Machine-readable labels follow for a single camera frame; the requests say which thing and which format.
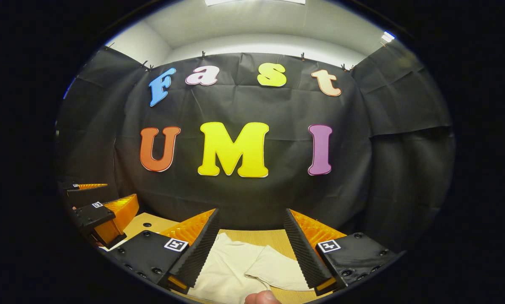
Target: human thumb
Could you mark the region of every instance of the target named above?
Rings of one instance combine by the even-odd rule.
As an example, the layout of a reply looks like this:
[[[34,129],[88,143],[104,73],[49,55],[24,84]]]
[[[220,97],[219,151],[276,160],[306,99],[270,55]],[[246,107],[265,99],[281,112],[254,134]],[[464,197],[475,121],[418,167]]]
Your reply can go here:
[[[281,304],[271,290],[264,290],[256,296],[256,304]]]

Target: wooden table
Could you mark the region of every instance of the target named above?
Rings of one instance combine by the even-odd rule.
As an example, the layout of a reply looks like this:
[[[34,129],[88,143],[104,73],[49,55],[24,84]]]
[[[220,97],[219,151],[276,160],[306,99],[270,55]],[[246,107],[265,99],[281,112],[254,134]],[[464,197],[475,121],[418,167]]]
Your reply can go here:
[[[150,223],[150,227],[144,227],[144,223]],[[137,235],[138,233],[148,229],[159,233],[164,231],[169,227],[177,224],[175,221],[170,221],[163,219],[158,216],[150,215],[148,213],[142,213],[137,215],[132,222],[125,228],[125,233],[127,235],[127,240],[131,237]],[[267,230],[267,231],[238,231],[238,230],[227,230],[220,229],[219,233],[226,233],[229,238],[233,241],[241,241],[249,244],[254,244],[258,246],[269,245],[273,249],[277,250],[281,254],[295,260],[295,254],[293,253],[292,247],[289,244],[288,237],[284,229],[281,230]],[[316,296],[315,292],[295,292],[290,290],[283,290],[276,287],[271,287],[273,294],[277,299],[282,302],[282,304],[302,304],[312,300],[321,298],[322,296],[327,296],[327,293],[322,296]],[[172,290],[172,292],[177,293],[186,298],[195,300],[200,303],[211,304],[212,302],[194,298],[185,294],[181,294]]]

